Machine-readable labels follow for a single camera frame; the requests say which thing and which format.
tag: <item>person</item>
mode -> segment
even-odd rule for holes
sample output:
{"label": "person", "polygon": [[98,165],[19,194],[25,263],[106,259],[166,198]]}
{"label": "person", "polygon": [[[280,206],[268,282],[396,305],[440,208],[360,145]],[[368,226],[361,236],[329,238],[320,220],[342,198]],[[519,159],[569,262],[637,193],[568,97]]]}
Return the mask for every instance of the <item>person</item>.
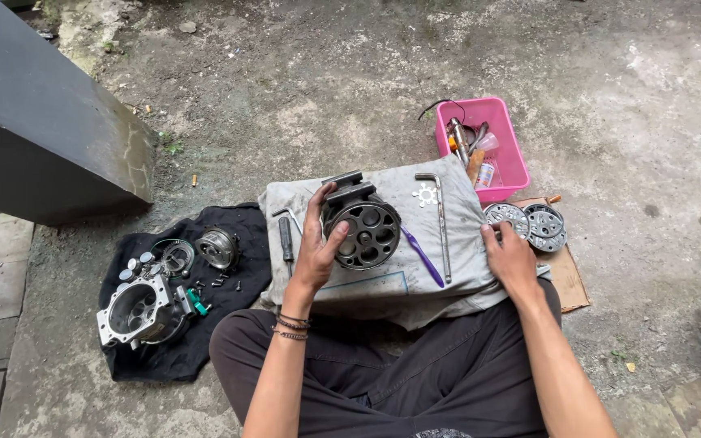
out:
{"label": "person", "polygon": [[399,358],[306,330],[348,230],[341,222],[323,243],[320,206],[335,189],[308,203],[281,313],[240,310],[213,332],[210,358],[243,438],[617,437],[561,334],[556,290],[506,222],[501,244],[481,230],[501,303],[436,321]]}

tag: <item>black pants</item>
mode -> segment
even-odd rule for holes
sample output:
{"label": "black pants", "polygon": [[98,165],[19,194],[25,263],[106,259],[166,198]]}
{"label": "black pants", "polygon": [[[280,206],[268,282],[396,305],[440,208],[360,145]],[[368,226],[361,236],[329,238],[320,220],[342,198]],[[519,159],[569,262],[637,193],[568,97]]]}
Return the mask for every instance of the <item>black pants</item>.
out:
{"label": "black pants", "polygon": [[[561,325],[556,290],[545,280],[540,285]],[[267,311],[240,310],[218,324],[210,341],[210,358],[242,424],[274,324]],[[399,358],[312,331],[305,348],[299,436],[404,438],[435,429],[476,438],[548,436],[509,299],[438,320]]]}

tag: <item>cardboard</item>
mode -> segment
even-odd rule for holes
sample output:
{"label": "cardboard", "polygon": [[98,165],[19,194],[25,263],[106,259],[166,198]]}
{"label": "cardboard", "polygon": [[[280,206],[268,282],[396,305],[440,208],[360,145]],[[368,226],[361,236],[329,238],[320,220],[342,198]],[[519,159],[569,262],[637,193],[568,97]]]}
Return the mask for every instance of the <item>cardboard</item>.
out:
{"label": "cardboard", "polygon": [[[548,204],[545,198],[532,198],[529,200],[512,201],[511,204],[521,208],[529,204]],[[569,219],[565,218],[569,231]],[[553,275],[553,285],[559,293],[561,300],[561,313],[567,313],[587,305],[591,305],[586,287],[580,278],[578,266],[570,253],[570,235],[567,234],[567,244],[555,253],[541,253],[535,251],[538,261],[550,265],[550,273]]]}

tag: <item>black screwdriver handle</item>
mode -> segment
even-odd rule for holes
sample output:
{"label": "black screwdriver handle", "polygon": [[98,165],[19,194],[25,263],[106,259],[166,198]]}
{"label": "black screwdriver handle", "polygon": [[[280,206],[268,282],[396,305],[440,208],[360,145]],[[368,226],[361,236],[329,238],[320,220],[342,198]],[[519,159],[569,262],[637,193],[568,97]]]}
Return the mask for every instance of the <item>black screwdriver handle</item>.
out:
{"label": "black screwdriver handle", "polygon": [[294,243],[291,242],[291,223],[288,217],[282,216],[277,220],[280,226],[280,246],[283,247],[283,260],[294,261]]}

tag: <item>beaded bracelet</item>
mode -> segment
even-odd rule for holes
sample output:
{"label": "beaded bracelet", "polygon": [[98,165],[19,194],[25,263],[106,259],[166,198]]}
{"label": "beaded bracelet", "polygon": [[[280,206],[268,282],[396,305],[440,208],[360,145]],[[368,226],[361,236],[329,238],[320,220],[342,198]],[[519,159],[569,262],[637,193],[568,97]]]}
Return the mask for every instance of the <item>beaded bracelet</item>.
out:
{"label": "beaded bracelet", "polygon": [[286,326],[288,328],[292,328],[294,330],[306,330],[306,329],[310,328],[310,324],[305,324],[305,325],[291,324],[291,323],[287,323],[287,322],[283,321],[282,319],[280,319],[279,316],[276,316],[276,318],[277,318],[278,324],[280,324],[281,326]]}
{"label": "beaded bracelet", "polygon": [[275,326],[270,327],[273,332],[278,333],[282,337],[287,337],[289,339],[294,339],[296,341],[306,341],[307,340],[307,335],[306,334],[301,334],[301,333],[290,333],[287,331],[279,331],[278,329],[275,328]]}
{"label": "beaded bracelet", "polygon": [[305,323],[305,324],[310,324],[310,323],[312,322],[312,319],[310,319],[310,318],[307,318],[306,320],[300,320],[299,318],[292,318],[291,316],[284,315],[284,314],[282,314],[282,313],[280,314],[280,316],[283,317],[283,318],[286,318],[286,319],[288,319],[288,320],[298,321],[298,322],[300,322],[300,323]]}

